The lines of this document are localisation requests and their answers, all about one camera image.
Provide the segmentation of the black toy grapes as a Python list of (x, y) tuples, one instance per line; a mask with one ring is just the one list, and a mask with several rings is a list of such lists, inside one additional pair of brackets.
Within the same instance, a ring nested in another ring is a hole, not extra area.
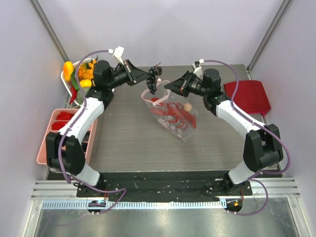
[(149, 74), (151, 75), (151, 77), (146, 80), (146, 84), (150, 93), (152, 95), (155, 95), (157, 91), (158, 79), (159, 76), (162, 74), (162, 67), (160, 66), (160, 63), (150, 67)]

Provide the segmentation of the beige toy garlic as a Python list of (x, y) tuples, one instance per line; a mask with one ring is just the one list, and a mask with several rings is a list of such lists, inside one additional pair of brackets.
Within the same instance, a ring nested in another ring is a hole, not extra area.
[(190, 103), (186, 103), (183, 105), (183, 110), (190, 112), (192, 110), (192, 105)]

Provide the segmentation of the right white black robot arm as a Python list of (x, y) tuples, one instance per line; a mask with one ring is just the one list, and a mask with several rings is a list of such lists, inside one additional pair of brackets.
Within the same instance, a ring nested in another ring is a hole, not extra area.
[(166, 84), (165, 88), (183, 97), (191, 93), (203, 97), (205, 108), (226, 121), (245, 139), (243, 160), (224, 174), (225, 193), (236, 194), (249, 178), (283, 160), (278, 127), (274, 124), (265, 125), (234, 105), (221, 89), (218, 70), (206, 69), (202, 79), (187, 71), (179, 79)]

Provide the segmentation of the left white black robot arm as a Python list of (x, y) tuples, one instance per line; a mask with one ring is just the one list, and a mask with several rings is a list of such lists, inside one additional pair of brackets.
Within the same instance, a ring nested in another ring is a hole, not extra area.
[(45, 138), (46, 162), (48, 167), (59, 170), (67, 177), (73, 176), (88, 186), (94, 197), (105, 191), (104, 178), (91, 168), (81, 146), (82, 140), (93, 122), (109, 106), (113, 89), (123, 84), (133, 86), (150, 80), (153, 73), (136, 68), (129, 60), (111, 67), (106, 60), (93, 66), (92, 87), (85, 95), (85, 101), (71, 120), (58, 132), (49, 132)]

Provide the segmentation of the clear zip top bag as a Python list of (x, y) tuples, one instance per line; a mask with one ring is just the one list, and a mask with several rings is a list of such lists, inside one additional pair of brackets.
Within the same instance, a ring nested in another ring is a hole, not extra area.
[(141, 99), (160, 125), (188, 142), (197, 128), (198, 111), (185, 98), (164, 88), (168, 83), (170, 81), (158, 79), (154, 84), (155, 94), (145, 89)]

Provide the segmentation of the red plastic lobster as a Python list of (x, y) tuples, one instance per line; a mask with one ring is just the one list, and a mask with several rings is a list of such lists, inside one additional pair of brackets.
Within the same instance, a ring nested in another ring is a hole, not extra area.
[(191, 125), (194, 129), (197, 127), (197, 117), (183, 110), (183, 104), (179, 102), (167, 102), (164, 100), (150, 108), (150, 111), (154, 115), (165, 117), (170, 124), (177, 124), (175, 128), (186, 130), (188, 125)]

